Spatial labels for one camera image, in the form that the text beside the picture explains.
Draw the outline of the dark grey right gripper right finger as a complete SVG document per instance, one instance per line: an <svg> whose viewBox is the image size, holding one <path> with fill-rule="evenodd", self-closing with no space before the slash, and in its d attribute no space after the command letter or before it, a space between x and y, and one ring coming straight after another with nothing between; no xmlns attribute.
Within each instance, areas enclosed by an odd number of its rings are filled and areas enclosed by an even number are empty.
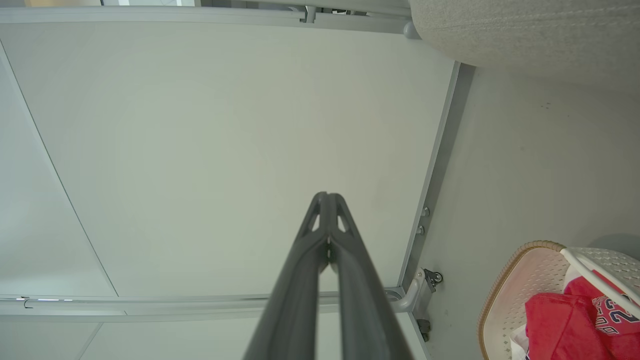
<svg viewBox="0 0 640 360"><path fill-rule="evenodd" d="M329 263L338 276L344 360L412 360L345 198L328 196Z"/></svg>

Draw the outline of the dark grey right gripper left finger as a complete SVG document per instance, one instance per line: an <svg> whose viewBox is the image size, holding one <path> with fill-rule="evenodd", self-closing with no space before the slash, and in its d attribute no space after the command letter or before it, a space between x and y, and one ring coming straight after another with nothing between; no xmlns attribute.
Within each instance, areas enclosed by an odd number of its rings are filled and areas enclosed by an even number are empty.
<svg viewBox="0 0 640 360"><path fill-rule="evenodd" d="M329 264L329 194L313 196L262 316L245 360L313 360L319 276Z"/></svg>

